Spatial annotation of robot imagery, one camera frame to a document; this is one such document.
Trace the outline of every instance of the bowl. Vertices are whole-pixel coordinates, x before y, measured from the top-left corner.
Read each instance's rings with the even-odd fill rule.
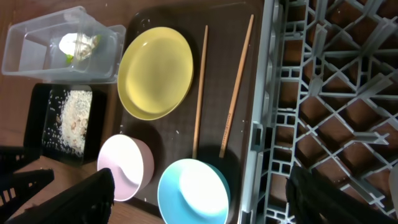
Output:
[[[134,117],[158,119],[182,102],[192,77],[192,53],[185,38],[171,28],[152,28],[134,39],[123,55],[119,97]]]
[[[103,144],[97,170],[110,168],[114,179],[114,200],[127,201],[143,189],[154,173],[154,158],[141,140],[123,134],[110,137]]]
[[[230,198],[222,173],[194,159],[169,165],[157,189],[159,210],[168,224],[224,224]]]

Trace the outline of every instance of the pink cup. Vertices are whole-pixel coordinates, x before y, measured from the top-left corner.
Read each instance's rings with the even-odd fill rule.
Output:
[[[141,140],[123,134],[110,137],[101,148],[97,170],[110,168],[114,184],[114,200],[127,201],[143,189],[154,173],[154,158]]]

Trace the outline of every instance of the wooden table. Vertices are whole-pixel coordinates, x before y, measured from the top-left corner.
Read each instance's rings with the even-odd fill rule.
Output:
[[[39,16],[83,6],[87,13],[105,26],[122,24],[128,26],[132,17],[141,9],[168,4],[178,0],[12,0],[0,1],[0,62],[2,62],[7,31],[10,26]],[[33,86],[40,80],[25,77],[10,77],[0,74],[0,145],[21,146],[24,140],[25,125]],[[108,87],[108,104],[102,140],[112,135],[116,103],[116,85]],[[41,157],[21,171],[53,169],[55,180],[35,195],[18,212],[56,196],[60,192],[79,183],[96,171],[96,163],[82,167],[71,167],[60,162]],[[149,215],[126,203],[115,202],[109,223],[163,223],[162,219]]]

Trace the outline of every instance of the wooden chopstick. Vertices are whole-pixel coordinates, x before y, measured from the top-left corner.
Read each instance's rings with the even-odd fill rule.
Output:
[[[221,144],[220,158],[224,158],[226,145],[228,143],[229,132],[231,131],[232,119],[234,117],[236,99],[238,98],[239,86],[240,86],[241,80],[242,80],[244,61],[246,59],[246,53],[248,52],[248,45],[249,45],[249,40],[250,40],[251,28],[253,26],[253,20],[254,20],[254,15],[251,15],[248,32],[246,33],[246,38],[244,40],[241,61],[239,62],[238,74],[236,75],[236,81],[235,81],[234,91],[232,94],[232,100],[231,100],[231,104],[229,106],[228,117],[226,120],[224,136],[223,136],[223,143]]]
[[[205,81],[207,35],[208,35],[208,26],[206,25],[205,39],[203,40],[203,50],[201,51],[200,77],[199,77],[199,90],[198,90],[198,103],[197,103],[197,118],[195,120],[195,134],[193,136],[193,153],[192,153],[193,159],[196,159],[197,154],[198,154],[198,138],[199,138],[199,127],[200,127],[201,102],[202,102],[202,98],[203,98],[203,82]]]

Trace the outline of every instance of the yellow plate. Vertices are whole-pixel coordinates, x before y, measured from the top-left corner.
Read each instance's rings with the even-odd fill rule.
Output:
[[[127,48],[119,67],[118,92],[124,108],[143,120],[161,118],[187,94],[193,76],[188,42],[176,30],[149,29]]]

